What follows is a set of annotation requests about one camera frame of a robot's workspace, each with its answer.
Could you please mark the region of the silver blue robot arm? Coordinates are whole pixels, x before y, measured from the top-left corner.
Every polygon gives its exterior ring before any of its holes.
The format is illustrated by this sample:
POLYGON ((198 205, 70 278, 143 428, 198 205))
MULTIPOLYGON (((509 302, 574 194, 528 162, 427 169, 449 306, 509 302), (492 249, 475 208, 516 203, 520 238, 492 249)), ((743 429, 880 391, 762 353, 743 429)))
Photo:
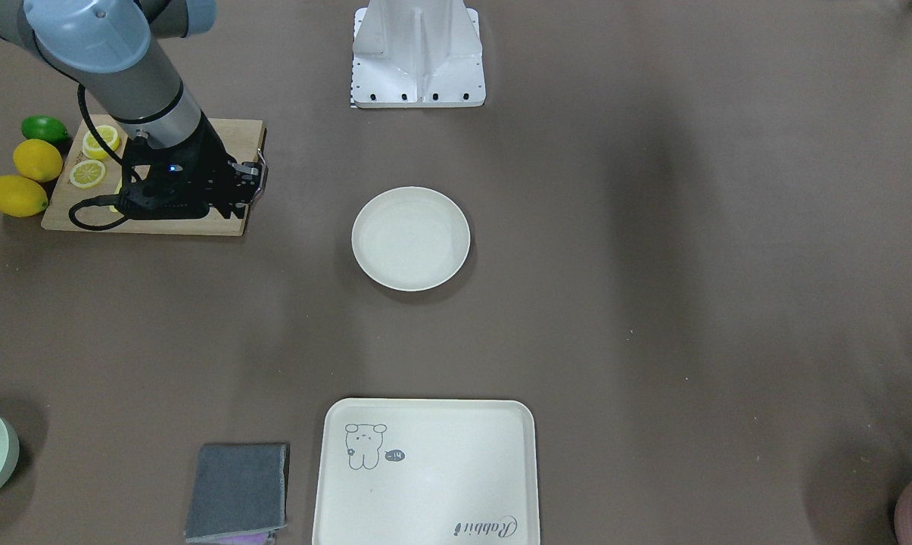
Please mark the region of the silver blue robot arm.
POLYGON ((202 107, 159 45, 204 33, 213 1, 0 1, 0 39, 33 53, 77 83, 89 122, 92 94, 128 135, 119 193, 85 199, 69 210, 113 206, 130 220, 200 220, 212 210, 243 220, 266 176, 262 160, 241 162, 225 148, 202 107))

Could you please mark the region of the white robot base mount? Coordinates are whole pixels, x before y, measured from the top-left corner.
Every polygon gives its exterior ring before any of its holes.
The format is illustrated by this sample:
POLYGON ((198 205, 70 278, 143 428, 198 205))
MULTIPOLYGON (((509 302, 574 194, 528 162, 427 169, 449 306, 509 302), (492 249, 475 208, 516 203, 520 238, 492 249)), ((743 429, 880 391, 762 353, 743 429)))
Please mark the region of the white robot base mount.
POLYGON ((480 17, 462 1, 370 1, 355 11, 350 104, 480 107, 480 17))

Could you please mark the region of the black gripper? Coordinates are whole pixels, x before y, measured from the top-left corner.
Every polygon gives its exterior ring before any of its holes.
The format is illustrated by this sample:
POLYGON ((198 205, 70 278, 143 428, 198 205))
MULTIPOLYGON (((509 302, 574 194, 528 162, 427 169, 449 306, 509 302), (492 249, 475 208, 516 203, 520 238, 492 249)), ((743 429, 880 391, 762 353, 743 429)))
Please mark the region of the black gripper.
POLYGON ((114 207, 130 220, 200 220, 211 210, 241 220, 263 184, 263 160, 235 159, 203 117, 171 148, 152 148, 143 135, 127 142, 114 207))

